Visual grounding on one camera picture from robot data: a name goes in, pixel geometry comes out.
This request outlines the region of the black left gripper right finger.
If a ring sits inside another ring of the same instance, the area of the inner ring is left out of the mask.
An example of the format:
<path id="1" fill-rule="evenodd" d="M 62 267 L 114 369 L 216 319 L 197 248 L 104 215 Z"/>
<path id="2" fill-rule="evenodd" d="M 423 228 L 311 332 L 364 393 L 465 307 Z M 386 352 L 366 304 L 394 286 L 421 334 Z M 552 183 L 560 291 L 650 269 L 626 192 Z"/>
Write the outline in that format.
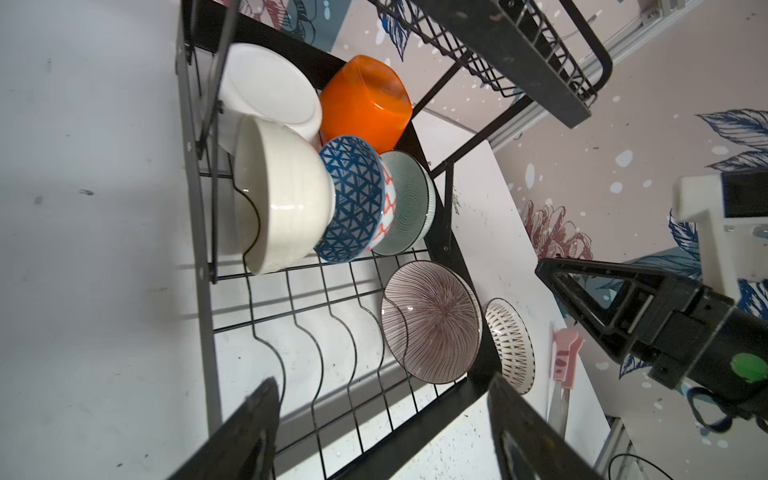
<path id="1" fill-rule="evenodd" d="M 499 373 L 490 381 L 487 402 L 503 479 L 600 477 Z"/>

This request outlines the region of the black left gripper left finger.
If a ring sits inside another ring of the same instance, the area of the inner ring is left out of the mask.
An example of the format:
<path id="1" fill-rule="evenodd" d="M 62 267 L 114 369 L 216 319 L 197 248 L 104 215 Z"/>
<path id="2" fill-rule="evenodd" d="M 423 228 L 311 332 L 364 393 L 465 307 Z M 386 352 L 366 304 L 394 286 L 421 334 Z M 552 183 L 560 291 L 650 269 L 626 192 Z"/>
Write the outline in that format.
<path id="1" fill-rule="evenodd" d="M 170 477 L 172 479 L 268 479 L 279 427 L 279 394 L 268 378 Z"/>

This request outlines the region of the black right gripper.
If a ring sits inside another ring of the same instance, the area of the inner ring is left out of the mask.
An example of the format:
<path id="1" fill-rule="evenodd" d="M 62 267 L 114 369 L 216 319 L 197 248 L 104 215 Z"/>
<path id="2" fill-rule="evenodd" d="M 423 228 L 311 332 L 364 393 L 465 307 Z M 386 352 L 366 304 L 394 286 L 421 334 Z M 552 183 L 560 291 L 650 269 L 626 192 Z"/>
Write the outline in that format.
<path id="1" fill-rule="evenodd" d="M 546 258 L 535 274 L 608 356 L 652 365 L 650 377 L 725 420 L 767 418 L 767 322 L 705 287 L 690 304 L 690 279 L 663 269 Z"/>

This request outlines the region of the striped patterned bowl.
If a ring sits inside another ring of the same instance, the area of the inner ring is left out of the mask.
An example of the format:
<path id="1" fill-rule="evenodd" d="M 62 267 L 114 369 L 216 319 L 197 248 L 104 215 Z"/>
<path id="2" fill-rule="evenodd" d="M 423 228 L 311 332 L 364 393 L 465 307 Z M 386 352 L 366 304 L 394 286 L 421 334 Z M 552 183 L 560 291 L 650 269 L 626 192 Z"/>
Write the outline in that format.
<path id="1" fill-rule="evenodd" d="M 426 383 L 447 384 L 474 363 L 483 317 L 465 280 L 436 262 L 416 260 L 387 281 L 381 326 L 387 347 L 408 374 Z"/>

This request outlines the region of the light green glazed bowl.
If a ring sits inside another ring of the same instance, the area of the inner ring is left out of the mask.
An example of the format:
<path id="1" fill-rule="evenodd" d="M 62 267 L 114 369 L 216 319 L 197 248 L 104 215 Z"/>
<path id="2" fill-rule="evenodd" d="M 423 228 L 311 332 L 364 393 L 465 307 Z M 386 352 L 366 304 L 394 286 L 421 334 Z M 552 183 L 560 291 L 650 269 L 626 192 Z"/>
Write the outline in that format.
<path id="1" fill-rule="evenodd" d="M 390 151 L 381 155 L 393 180 L 394 218 L 383 239 L 373 248 L 378 255 L 405 252 L 422 240 L 436 211 L 436 192 L 429 174 L 411 155 Z"/>

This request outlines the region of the blue patterned bowl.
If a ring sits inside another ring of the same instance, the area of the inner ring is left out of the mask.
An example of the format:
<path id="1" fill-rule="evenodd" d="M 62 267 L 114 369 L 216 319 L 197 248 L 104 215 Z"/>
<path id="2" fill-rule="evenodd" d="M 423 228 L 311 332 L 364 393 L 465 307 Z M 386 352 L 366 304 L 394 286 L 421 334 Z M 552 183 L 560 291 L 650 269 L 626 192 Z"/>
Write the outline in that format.
<path id="1" fill-rule="evenodd" d="M 328 141 L 320 158 L 333 181 L 335 210 L 315 251 L 328 263 L 347 263 L 370 246 L 381 221 L 382 163 L 368 142 L 353 135 Z"/>

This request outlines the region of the orange glass bowl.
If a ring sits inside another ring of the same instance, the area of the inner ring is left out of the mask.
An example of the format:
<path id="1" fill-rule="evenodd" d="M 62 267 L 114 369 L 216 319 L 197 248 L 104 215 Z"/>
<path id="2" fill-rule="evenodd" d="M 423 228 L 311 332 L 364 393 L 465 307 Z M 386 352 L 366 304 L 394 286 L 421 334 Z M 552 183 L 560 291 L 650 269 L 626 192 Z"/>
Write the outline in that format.
<path id="1" fill-rule="evenodd" d="M 319 99 L 323 141 L 353 135 L 379 154 L 395 148 L 413 113 L 413 104 L 396 72 L 365 55 L 348 61 Z"/>

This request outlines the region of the white ceramic bowl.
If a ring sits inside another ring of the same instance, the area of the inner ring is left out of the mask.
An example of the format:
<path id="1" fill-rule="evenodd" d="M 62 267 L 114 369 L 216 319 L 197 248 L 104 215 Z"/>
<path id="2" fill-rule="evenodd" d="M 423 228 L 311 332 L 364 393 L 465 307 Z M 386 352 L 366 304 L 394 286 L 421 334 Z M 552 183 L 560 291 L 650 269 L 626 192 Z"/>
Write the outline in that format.
<path id="1" fill-rule="evenodd" d="M 218 99 L 218 146 L 234 154 L 239 122 L 246 115 L 271 120 L 321 149 L 322 107 L 317 90 L 292 62 L 249 43 L 229 47 Z"/>

